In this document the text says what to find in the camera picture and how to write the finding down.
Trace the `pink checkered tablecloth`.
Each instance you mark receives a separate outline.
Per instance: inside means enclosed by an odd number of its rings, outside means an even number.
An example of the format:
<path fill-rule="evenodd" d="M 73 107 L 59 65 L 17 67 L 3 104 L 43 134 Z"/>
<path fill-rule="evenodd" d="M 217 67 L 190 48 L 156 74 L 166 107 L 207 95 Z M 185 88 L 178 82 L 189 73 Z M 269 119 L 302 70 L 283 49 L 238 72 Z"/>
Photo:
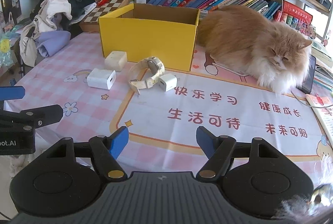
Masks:
<path fill-rule="evenodd" d="M 194 52 L 191 72 L 176 72 L 177 86 L 134 93 L 126 65 L 110 90 L 91 88 L 86 77 L 102 68 L 100 36 L 83 33 L 56 55 L 41 61 L 20 81 L 25 97 L 5 108 L 21 111 L 60 105 L 60 122 L 37 130 L 53 144 L 63 137 L 84 142 L 107 136 L 121 126 L 129 143 L 119 156 L 127 171 L 192 171 L 206 162 L 196 142 L 199 126 L 216 136 L 239 142 L 261 137 L 292 159 L 313 182 L 321 176 L 321 160 L 332 155 L 313 111 L 292 95 L 276 95 L 256 86 L 250 77 L 204 71 L 205 54 Z"/>

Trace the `large white charger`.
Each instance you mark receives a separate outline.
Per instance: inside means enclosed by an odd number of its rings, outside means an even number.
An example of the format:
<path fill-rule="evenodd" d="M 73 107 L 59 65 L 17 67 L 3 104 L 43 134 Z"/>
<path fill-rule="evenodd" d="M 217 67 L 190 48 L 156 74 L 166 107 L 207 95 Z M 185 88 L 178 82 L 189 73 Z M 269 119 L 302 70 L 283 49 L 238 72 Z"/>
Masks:
<path fill-rule="evenodd" d="M 94 68 L 87 76 L 87 85 L 92 88 L 110 90 L 115 81 L 115 70 Z"/>

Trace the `cream wrist watch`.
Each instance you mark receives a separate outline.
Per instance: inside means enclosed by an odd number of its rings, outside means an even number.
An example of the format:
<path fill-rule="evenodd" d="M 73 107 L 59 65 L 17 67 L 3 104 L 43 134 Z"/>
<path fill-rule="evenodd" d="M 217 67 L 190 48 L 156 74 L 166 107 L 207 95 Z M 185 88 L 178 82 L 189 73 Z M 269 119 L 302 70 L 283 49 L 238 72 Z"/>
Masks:
<path fill-rule="evenodd" d="M 162 61 L 158 57 L 148 57 L 129 70 L 128 84 L 133 92 L 140 95 L 141 90 L 152 88 L 164 74 L 165 67 Z"/>

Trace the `small white charger cube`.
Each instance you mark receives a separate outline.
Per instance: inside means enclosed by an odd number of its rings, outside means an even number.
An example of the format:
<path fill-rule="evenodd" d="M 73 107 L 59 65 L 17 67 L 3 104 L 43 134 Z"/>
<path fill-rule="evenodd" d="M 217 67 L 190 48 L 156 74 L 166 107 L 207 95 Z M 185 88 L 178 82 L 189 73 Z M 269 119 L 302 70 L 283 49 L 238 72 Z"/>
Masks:
<path fill-rule="evenodd" d="M 173 74 L 165 74 L 159 77 L 158 86 L 164 91 L 168 92 L 177 86 L 178 79 Z"/>

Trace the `cream eraser block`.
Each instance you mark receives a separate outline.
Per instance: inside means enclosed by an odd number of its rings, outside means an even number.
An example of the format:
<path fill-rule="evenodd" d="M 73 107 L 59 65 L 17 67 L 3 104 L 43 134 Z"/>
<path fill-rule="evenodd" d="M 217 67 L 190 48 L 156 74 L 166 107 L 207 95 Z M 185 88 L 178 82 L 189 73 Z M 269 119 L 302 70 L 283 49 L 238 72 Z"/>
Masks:
<path fill-rule="evenodd" d="M 104 68 L 121 72 L 128 59 L 126 52 L 112 51 L 104 60 Z"/>

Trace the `pile of clothes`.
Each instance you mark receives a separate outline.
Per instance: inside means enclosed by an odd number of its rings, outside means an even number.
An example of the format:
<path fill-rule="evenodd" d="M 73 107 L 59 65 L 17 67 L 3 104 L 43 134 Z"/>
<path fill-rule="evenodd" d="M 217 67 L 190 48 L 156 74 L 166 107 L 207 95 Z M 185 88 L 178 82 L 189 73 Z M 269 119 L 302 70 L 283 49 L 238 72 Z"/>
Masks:
<path fill-rule="evenodd" d="M 79 23 L 97 6 L 95 0 L 39 0 L 30 14 L 19 42 L 20 57 L 34 67 L 37 57 L 51 57 L 72 37 L 71 26 Z"/>

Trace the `black phone on table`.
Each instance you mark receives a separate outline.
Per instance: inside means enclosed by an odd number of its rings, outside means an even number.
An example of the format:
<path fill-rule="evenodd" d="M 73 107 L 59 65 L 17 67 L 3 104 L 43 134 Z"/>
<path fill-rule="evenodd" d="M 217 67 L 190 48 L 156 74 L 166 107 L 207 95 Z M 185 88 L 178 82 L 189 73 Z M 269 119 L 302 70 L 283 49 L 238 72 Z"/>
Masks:
<path fill-rule="evenodd" d="M 312 91 L 315 70 L 316 70 L 316 58 L 313 55 L 311 55 L 308 75 L 303 81 L 302 85 L 300 87 L 297 87 L 305 94 L 310 94 Z"/>

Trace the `orange fluffy cat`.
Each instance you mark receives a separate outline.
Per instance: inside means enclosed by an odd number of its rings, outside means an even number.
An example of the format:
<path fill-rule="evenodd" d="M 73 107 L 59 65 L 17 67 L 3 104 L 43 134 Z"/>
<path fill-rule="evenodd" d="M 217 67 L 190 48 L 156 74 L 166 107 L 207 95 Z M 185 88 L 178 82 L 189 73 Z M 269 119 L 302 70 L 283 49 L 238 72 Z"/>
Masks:
<path fill-rule="evenodd" d="M 196 42 L 222 65 L 277 94 L 301 86 L 308 76 L 312 41 L 243 5 L 208 13 L 199 22 Z"/>

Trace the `yellow cardboard box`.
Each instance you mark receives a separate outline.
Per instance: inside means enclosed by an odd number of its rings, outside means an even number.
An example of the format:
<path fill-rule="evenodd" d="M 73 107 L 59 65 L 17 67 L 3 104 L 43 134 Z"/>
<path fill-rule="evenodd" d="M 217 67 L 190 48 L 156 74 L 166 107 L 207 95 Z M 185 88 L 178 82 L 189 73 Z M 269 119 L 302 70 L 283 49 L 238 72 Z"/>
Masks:
<path fill-rule="evenodd" d="M 129 4 L 99 17 L 103 55 L 123 51 L 130 62 L 158 57 L 166 68 L 190 71 L 200 11 Z"/>

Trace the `wooden chess board box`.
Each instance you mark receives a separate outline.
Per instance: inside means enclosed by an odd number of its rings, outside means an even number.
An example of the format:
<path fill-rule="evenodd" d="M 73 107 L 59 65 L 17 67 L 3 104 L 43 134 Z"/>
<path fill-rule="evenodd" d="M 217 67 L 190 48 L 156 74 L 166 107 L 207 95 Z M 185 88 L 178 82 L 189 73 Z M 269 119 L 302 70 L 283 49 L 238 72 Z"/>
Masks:
<path fill-rule="evenodd" d="M 101 7 L 95 7 L 80 23 L 83 32 L 99 32 L 98 19 L 101 16 L 122 8 L 134 0 L 107 0 Z"/>

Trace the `red book box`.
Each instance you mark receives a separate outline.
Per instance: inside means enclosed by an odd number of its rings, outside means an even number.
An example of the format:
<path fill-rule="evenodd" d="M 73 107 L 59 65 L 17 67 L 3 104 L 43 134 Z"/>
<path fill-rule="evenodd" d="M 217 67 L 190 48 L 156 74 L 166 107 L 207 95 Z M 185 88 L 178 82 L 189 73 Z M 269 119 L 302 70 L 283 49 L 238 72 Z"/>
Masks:
<path fill-rule="evenodd" d="M 284 22 L 296 30 L 305 30 L 311 25 L 312 19 L 313 16 L 310 13 L 287 1 L 283 2 L 273 16 L 274 21 Z"/>

